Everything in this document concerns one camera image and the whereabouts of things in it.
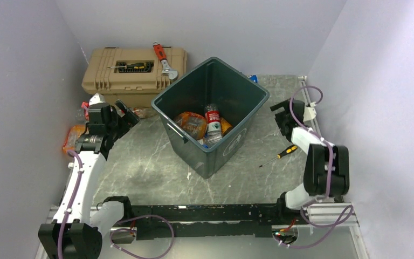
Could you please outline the large orange bottle front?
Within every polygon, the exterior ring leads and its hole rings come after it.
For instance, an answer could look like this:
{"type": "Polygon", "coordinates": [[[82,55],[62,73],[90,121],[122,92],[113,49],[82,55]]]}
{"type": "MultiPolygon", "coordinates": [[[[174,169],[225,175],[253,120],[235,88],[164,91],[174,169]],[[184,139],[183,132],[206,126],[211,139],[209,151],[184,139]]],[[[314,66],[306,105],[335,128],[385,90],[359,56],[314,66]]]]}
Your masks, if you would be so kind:
{"type": "Polygon", "coordinates": [[[173,121],[195,140],[204,138],[207,120],[198,113],[183,112],[173,118],[173,121]]]}

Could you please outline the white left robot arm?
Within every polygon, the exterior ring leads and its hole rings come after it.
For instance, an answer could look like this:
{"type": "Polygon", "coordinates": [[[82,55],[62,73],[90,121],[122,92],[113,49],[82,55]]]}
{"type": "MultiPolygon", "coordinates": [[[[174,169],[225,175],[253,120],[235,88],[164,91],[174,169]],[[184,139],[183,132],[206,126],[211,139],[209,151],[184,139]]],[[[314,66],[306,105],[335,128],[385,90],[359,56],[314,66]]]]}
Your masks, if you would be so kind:
{"type": "Polygon", "coordinates": [[[91,205],[109,151],[140,118],[121,100],[113,105],[91,100],[88,115],[84,133],[68,151],[74,162],[62,202],[51,223],[41,224],[38,230],[49,258],[98,258],[112,226],[125,227],[134,217],[124,196],[107,198],[94,215],[91,205]]]}

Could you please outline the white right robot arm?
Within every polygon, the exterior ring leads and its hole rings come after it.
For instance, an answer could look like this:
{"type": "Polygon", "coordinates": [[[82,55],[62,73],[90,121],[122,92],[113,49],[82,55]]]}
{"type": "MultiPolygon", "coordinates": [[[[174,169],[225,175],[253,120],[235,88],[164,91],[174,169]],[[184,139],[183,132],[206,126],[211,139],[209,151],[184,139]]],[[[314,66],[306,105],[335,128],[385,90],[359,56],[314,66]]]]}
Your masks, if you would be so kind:
{"type": "Polygon", "coordinates": [[[281,159],[301,150],[306,154],[302,183],[284,192],[276,203],[275,216],[282,224],[296,217],[296,211],[326,198],[344,195],[349,190],[349,151],[346,146],[327,141],[306,125],[315,118],[314,104],[287,99],[270,107],[281,134],[290,146],[277,154],[281,159]]]}

